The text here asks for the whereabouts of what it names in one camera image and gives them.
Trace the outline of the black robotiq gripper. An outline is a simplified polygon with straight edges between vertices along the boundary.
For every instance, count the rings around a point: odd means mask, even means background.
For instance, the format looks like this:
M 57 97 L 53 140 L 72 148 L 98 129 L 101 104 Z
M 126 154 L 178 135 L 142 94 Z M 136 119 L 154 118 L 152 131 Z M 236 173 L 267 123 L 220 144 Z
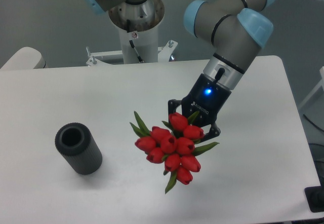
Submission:
M 217 114 L 225 101 L 230 96 L 231 91 L 215 84 L 204 74 L 201 74 L 192 89 L 182 100 L 171 99 L 168 101 L 168 116 L 174 114 L 181 105 L 182 115 L 191 116 L 194 112 L 199 112 L 193 124 L 201 127 L 204 136 L 200 143 L 216 138 L 221 130 L 216 124 Z

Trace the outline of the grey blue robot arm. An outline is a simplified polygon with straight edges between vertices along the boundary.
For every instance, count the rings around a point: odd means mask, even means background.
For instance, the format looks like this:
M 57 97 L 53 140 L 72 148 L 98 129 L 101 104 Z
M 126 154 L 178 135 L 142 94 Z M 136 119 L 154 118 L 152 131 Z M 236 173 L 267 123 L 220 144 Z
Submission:
M 220 135 L 217 114 L 273 32 L 273 24 L 261 11 L 275 0 L 193 1 L 185 10 L 183 24 L 196 38 L 215 48 L 186 97 L 168 102 L 168 112 L 198 116 L 194 125 L 209 126 L 203 140 Z M 165 8 L 161 0 L 86 0 L 97 14 L 107 13 L 118 28 L 124 63 L 156 62 L 157 27 Z

